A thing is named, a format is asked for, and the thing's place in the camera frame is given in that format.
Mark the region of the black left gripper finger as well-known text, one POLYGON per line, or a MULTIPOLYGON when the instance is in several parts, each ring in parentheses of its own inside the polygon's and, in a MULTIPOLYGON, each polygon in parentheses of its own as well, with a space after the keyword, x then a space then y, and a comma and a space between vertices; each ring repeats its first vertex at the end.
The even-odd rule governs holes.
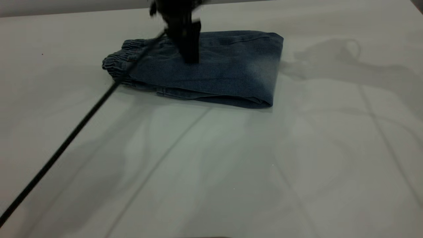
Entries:
POLYGON ((201 31, 201 22, 195 21, 182 28, 179 52, 185 63, 197 64, 200 61, 199 37, 201 31))

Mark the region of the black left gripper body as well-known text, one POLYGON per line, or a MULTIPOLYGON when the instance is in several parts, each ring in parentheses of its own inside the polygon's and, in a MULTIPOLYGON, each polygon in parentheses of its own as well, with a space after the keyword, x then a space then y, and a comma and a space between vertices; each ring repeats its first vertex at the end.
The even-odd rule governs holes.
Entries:
POLYGON ((153 0, 149 14, 151 17, 160 14, 169 26, 189 25, 192 12, 202 4, 202 0, 153 0))

